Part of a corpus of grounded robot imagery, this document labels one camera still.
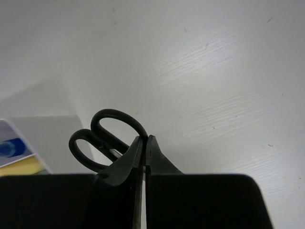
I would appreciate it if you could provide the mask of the black-handled scissors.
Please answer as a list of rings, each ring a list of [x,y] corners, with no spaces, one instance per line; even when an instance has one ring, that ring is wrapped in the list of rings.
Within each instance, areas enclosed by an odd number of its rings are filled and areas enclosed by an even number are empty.
[[[97,173],[107,168],[107,166],[89,159],[78,147],[78,140],[88,142],[112,162],[115,162],[120,158],[119,155],[112,152],[113,150],[124,155],[130,147],[101,126],[100,121],[104,118],[122,121],[132,127],[141,139],[148,139],[148,135],[143,126],[130,115],[115,109],[103,109],[98,111],[91,120],[90,129],[80,129],[72,134],[69,139],[69,149],[73,156],[85,167]]]

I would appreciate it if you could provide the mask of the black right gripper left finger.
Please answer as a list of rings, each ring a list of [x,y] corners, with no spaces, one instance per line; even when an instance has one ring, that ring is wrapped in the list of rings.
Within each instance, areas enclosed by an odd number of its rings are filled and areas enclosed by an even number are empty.
[[[5,176],[3,229],[139,229],[143,141],[98,174]]]

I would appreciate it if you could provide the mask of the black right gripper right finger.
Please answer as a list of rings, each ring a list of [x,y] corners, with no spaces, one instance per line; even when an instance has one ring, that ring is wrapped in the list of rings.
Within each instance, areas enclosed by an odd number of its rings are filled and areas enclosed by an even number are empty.
[[[257,183],[243,174],[184,174],[146,145],[146,222],[149,229],[270,229]]]

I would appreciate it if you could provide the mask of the yellow highlighter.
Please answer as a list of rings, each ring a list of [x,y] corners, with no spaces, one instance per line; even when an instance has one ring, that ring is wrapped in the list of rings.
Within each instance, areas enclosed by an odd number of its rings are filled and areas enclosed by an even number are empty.
[[[0,168],[0,176],[33,175],[45,170],[40,161],[34,157],[14,162]]]

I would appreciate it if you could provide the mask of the blue-capped glue bottle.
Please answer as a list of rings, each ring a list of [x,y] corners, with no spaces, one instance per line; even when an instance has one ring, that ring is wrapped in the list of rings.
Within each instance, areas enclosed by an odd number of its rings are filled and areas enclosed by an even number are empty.
[[[26,151],[26,146],[20,138],[14,138],[1,142],[0,157],[10,158],[23,155]]]

